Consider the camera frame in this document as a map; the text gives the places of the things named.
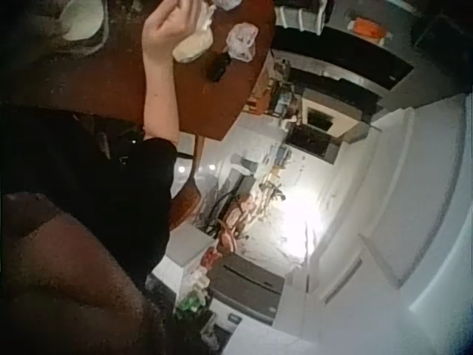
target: orange object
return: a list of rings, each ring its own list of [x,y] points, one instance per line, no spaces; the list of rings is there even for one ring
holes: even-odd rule
[[[356,18],[352,31],[360,36],[374,39],[382,39],[387,35],[387,31],[379,24],[362,17]]]

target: plastic bag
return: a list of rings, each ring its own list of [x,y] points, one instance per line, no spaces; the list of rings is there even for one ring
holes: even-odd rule
[[[172,51],[176,61],[180,63],[193,61],[199,58],[214,43],[210,28],[214,11],[215,5],[208,6],[205,1],[202,2],[195,32],[180,42]]]
[[[236,24],[227,37],[228,54],[240,61],[252,61],[255,53],[254,40],[258,27],[244,22]]]
[[[225,11],[234,9],[242,3],[242,0],[214,0],[214,4]]]

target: white floor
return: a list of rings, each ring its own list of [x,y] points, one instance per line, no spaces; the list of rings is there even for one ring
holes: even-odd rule
[[[206,141],[196,175],[203,194],[200,211],[213,206],[216,193],[223,187],[230,171],[239,168],[234,162],[240,158],[259,163],[255,178],[269,173],[286,135],[277,124],[276,119],[268,116],[242,113],[223,141]],[[183,133],[178,150],[192,153],[193,146],[194,137]],[[272,208],[268,218],[254,223],[247,233],[249,239],[238,242],[237,253],[282,277],[299,265],[306,251],[306,224],[311,235],[312,230],[323,234],[357,171],[365,146],[363,141],[353,145],[344,143],[335,165],[294,150],[287,168],[280,173],[287,200]],[[178,159],[171,188],[173,196],[185,183],[190,168],[191,161]],[[194,222],[199,223],[198,214],[194,216]]]

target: white bowl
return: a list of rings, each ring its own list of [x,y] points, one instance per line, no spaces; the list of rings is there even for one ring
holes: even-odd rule
[[[69,29],[62,37],[67,41],[91,38],[103,23],[102,0],[71,0],[59,16],[64,28]]]

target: chair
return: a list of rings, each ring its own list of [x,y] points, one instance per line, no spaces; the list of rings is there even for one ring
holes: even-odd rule
[[[195,173],[199,168],[200,159],[204,148],[205,138],[195,136],[194,154],[178,153],[182,159],[192,159],[191,173],[182,189],[177,193],[171,202],[169,212],[169,230],[177,228],[182,222],[187,220],[202,200],[202,195],[195,183]]]

